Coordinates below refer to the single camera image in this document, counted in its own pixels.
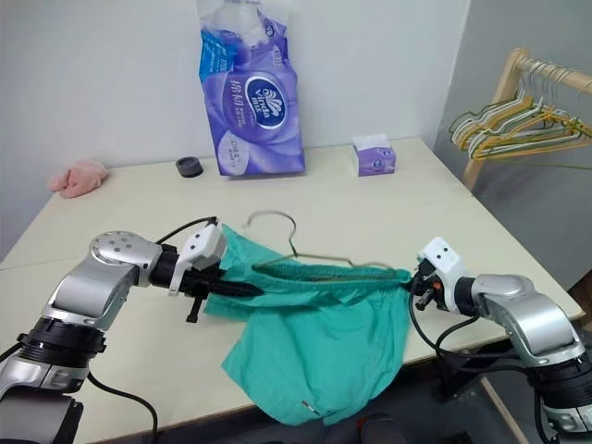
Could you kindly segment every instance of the clothing rack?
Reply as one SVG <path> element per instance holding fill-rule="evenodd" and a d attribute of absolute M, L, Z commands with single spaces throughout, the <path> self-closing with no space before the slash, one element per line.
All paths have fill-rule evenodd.
<path fill-rule="evenodd" d="M 534 64 L 538 62 L 539 60 L 528 56 L 528 51 L 526 49 L 512 49 L 506 60 L 506 65 L 499 78 L 498 89 L 496 90 L 491 103 L 496 104 L 497 102 L 512 99 L 518 89 L 518 82 L 523 71 L 532 69 Z M 557 68 L 560 68 L 560 66 L 549 63 L 542 69 L 539 69 L 536 73 L 538 75 L 549 77 L 551 73 L 557 71 Z M 572 71 L 568 75 L 562 77 L 559 82 L 570 88 L 575 88 L 580 93 L 592 94 L 592 77 L 582 72 Z M 483 160 L 469 159 L 462 175 L 462 181 L 469 190 L 473 191 L 475 188 L 475 184 L 483 165 Z"/>

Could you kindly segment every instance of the pink towel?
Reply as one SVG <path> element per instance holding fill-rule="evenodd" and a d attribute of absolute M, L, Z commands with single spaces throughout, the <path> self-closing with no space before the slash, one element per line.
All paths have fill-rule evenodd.
<path fill-rule="evenodd" d="M 81 160 L 66 172 L 50 179 L 48 188 L 59 191 L 66 199 L 81 196 L 101 186 L 108 175 L 107 169 L 99 162 Z"/>

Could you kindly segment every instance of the table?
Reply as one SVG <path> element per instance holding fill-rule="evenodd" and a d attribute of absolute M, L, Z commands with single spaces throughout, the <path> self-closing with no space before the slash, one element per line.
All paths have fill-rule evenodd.
<path fill-rule="evenodd" d="M 288 221 L 267 216 L 243 228 L 256 210 L 277 209 L 298 222 L 301 252 L 378 261 L 412 269 L 417 252 L 441 236 L 475 273 L 516 273 L 533 279 L 571 318 L 582 310 L 543 267 L 417 138 L 393 141 L 394 175 L 358 178 L 350 147 L 306 151 L 304 177 L 221 178 L 214 159 L 205 172 L 182 178 L 173 163 L 111 170 L 100 189 L 73 200 L 54 196 L 0 265 L 0 350 L 39 316 L 57 282 L 86 254 L 96 234 L 134 231 L 155 240 L 194 218 L 220 216 L 249 238 L 288 252 Z M 181 233 L 171 240 L 182 246 Z M 149 400 L 161 426 L 232 412 L 252 405 L 220 368 L 241 335 L 242 323 L 202 315 L 186 324 L 192 300 L 171 299 L 162 289 L 133 289 L 107 332 L 107 350 L 91 362 L 95 375 L 118 389 Z M 459 317 L 430 307 L 419 321 L 433 339 Z M 445 346 L 459 349 L 502 339 L 488 321 L 455 333 Z M 410 331 L 406 364 L 433 357 Z M 78 442 L 127 435 L 150 426 L 148 413 L 130 401 L 86 383 Z"/>

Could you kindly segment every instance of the tissue box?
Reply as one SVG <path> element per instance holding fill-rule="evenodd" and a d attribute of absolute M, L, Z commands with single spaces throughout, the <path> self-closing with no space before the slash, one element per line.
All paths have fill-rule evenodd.
<path fill-rule="evenodd" d="M 353 137 L 351 160 L 358 176 L 375 176 L 395 172 L 397 156 L 386 134 Z"/>

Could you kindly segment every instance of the wire hanger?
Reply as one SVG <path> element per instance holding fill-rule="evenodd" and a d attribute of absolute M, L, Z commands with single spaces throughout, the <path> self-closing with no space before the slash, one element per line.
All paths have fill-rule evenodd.
<path fill-rule="evenodd" d="M 270 215 L 277 215 L 277 216 L 282 216 L 287 218 L 290 223 L 292 224 L 292 230 L 288 236 L 288 244 L 290 245 L 290 249 L 292 251 L 291 254 L 279 257 L 278 259 L 272 259 L 271 261 L 267 261 L 261 264 L 256 264 L 253 265 L 253 269 L 257 269 L 257 268 L 262 268 L 262 267 L 266 267 L 272 264 L 276 264 L 278 262 L 284 261 L 286 259 L 290 259 L 290 258 L 299 258 L 299 257 L 303 257 L 303 258 L 307 258 L 307 259 L 318 259 L 318 260 L 324 260 L 324 261 L 336 261 L 336 262 L 342 262 L 342 263 L 346 263 L 351 267 L 365 267 L 365 266 L 374 266 L 374 267 L 380 267 L 380 268 L 385 268 L 386 270 L 390 270 L 390 271 L 395 271 L 391 266 L 380 263 L 380 262 L 369 262 L 366 264 L 355 264 L 354 262 L 352 262 L 349 258 L 347 257 L 342 257 L 342 256 L 330 256 L 330 255 L 325 255 L 325 254 L 310 254 L 310 253 L 299 253 L 296 250 L 296 247 L 294 246 L 294 235 L 296 234 L 296 221 L 294 220 L 294 218 L 292 216 L 290 216 L 287 213 L 284 213 L 282 211 L 278 211 L 278 210 L 260 210 L 260 211 L 255 211 L 254 213 L 251 213 L 251 215 L 249 216 L 249 218 L 247 219 L 247 222 L 243 225 L 244 228 L 248 228 L 251 226 L 252 222 L 259 216 L 270 216 Z M 372 276 L 372 279 L 376 279 L 376 278 L 380 278 L 377 276 Z"/>

